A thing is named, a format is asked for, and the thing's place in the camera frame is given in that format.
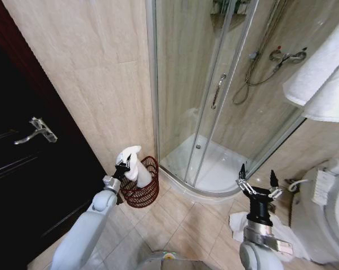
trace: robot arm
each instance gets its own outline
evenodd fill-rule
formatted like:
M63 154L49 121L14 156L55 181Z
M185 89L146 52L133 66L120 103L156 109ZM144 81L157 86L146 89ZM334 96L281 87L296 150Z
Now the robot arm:
M113 176L103 178L104 190L75 222L53 256L51 270L79 270L88 261L104 229L107 217L117 202L117 193L125 172L130 170L130 157L115 165Z
M242 164L236 183L250 201L250 210L247 215L248 225L244 228L244 241L240 246L242 265L246 270L283 269L282 263L273 250L292 254L292 245L275 238L272 234L273 224L267 206L282 194L274 171L271 171L269 190L252 187L247 183L244 164Z

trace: toilet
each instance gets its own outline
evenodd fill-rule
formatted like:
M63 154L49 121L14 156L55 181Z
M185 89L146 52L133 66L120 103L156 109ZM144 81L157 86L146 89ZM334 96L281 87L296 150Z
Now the toilet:
M336 176L325 205L312 201L319 170ZM339 262L339 160L331 159L312 168L303 179L309 181L301 183L300 192L293 198L291 228L312 261Z

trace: door lever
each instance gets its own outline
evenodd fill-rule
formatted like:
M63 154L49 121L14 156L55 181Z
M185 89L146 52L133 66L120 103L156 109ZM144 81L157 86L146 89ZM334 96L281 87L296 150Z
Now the door lever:
M57 141L57 136L49 129L49 127L44 123L44 121L41 118L38 119L33 117L32 120L29 122L32 125L34 125L35 131L31 135L28 135L23 139L15 141L14 142L15 145L21 145L22 143L26 143L38 134L42 134L48 140L48 142Z

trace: red wire basket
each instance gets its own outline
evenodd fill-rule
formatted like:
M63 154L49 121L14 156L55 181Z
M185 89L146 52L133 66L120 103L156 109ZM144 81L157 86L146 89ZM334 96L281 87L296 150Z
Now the red wire basket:
M151 203L158 196L158 163L151 157L147 156L142 160L142 164L152 175L152 181L145 187L137 187L137 181L130 181L126 177L122 178L121 192L127 203L134 208L143 208Z

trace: dark wooden door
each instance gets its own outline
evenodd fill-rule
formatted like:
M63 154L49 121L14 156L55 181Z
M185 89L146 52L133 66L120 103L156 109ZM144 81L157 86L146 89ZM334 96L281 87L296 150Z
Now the dark wooden door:
M42 118L57 135L14 145ZM25 268L63 235L105 172L0 1L0 264Z

